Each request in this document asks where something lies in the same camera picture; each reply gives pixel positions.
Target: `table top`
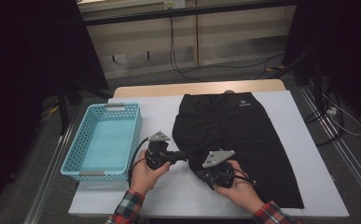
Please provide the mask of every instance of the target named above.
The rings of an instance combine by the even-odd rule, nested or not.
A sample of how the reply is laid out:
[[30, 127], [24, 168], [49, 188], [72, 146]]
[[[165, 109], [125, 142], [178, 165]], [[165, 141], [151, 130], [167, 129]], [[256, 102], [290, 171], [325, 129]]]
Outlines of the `table top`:
[[[116, 90], [115, 98], [109, 103], [127, 100], [140, 103], [143, 111], [141, 138], [153, 133], [154, 130], [161, 130], [171, 137], [174, 117], [178, 112], [182, 94], [222, 93], [226, 90], [252, 91], [271, 118], [293, 166], [305, 204], [304, 209], [287, 208], [284, 209], [285, 212], [300, 217], [349, 216], [294, 100], [290, 92], [285, 91], [281, 80], [124, 87]], [[160, 112], [159, 119], [156, 116], [157, 111]], [[178, 150], [174, 141], [170, 141], [169, 144], [168, 150]], [[69, 213], [82, 217], [111, 214], [127, 187], [127, 182], [81, 181]], [[208, 190], [204, 183], [196, 180], [186, 162], [178, 162], [172, 166], [171, 172], [160, 178], [154, 190], [151, 190], [147, 196], [141, 212], [143, 217], [245, 218], [251, 216], [228, 200], [223, 200], [214, 191]]]

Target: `folded black garment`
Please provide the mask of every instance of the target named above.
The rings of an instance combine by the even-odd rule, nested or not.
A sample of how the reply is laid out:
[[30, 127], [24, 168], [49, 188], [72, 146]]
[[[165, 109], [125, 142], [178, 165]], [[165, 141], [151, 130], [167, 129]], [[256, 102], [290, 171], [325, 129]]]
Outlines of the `folded black garment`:
[[234, 150], [236, 160], [265, 201], [303, 208], [297, 180], [264, 107], [251, 92], [185, 95], [172, 136], [188, 154], [194, 174], [203, 171], [209, 151]]

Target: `person's arm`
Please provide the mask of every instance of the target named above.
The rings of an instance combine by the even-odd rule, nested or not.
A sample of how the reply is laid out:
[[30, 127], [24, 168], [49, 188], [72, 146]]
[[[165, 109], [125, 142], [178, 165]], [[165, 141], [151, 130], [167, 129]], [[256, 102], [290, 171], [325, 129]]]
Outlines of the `person's arm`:
[[159, 169], [150, 169], [145, 160], [146, 151], [142, 150], [137, 164], [132, 171], [131, 188], [127, 190], [116, 211], [108, 218], [106, 224], [134, 223], [139, 216], [146, 194], [157, 183], [157, 180], [169, 171], [170, 162], [166, 162]]
[[[239, 172], [242, 171], [242, 169], [237, 161], [229, 161], [229, 163], [235, 169], [236, 175], [244, 174]], [[253, 186], [244, 180], [235, 179], [230, 189], [215, 185], [215, 191], [252, 214], [253, 219], [257, 223], [297, 223], [292, 217], [284, 213], [274, 202], [263, 203], [256, 194]]]

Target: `white cable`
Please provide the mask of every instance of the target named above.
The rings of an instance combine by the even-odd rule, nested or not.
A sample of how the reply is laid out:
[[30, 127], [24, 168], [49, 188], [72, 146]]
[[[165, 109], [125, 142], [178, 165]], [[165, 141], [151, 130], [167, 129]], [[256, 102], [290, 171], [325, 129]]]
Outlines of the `white cable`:
[[[331, 103], [333, 104], [338, 110], [342, 111], [344, 114], [346, 114], [347, 116], [349, 116], [351, 119], [353, 119], [360, 127], [361, 127], [361, 123], [357, 121], [357, 119], [355, 119], [354, 117], [352, 117], [352, 115], [350, 115], [349, 113], [347, 113], [346, 111], [344, 111], [342, 108], [340, 108], [338, 105], [334, 104], [334, 102], [332, 102], [330, 99], [328, 99], [328, 97], [326, 97], [326, 95], [324, 93], [322, 93], [323, 96]], [[345, 128], [343, 128], [342, 126], [340, 126], [333, 118], [332, 118], [332, 115], [330, 114], [329, 115], [332, 119], [332, 121], [338, 126], [340, 127], [341, 129], [343, 129], [345, 132], [349, 133], [349, 134], [352, 134], [352, 135], [355, 135], [355, 136], [361, 136], [361, 133], [352, 133], [348, 130], [346, 130]]]

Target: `hand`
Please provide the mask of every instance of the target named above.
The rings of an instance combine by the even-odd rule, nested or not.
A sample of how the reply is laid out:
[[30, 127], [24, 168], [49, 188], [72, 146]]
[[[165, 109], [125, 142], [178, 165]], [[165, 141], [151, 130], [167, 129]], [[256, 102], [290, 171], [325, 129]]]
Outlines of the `hand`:
[[[145, 154], [146, 150], [142, 150], [137, 161], [144, 159]], [[131, 189], [146, 195], [157, 183], [160, 176], [169, 171], [170, 166], [171, 163], [167, 161], [157, 170], [152, 170], [147, 166], [146, 160], [138, 162], [132, 171]]]
[[[237, 161], [229, 161], [229, 163], [234, 169], [241, 171], [241, 166]], [[234, 172], [236, 175], [243, 175], [236, 170]], [[253, 186], [244, 180], [235, 178], [235, 181], [230, 189], [219, 187], [218, 185], [214, 185], [214, 188], [218, 194], [230, 199], [233, 203], [251, 214], [254, 214], [264, 205], [264, 203], [258, 198]]]

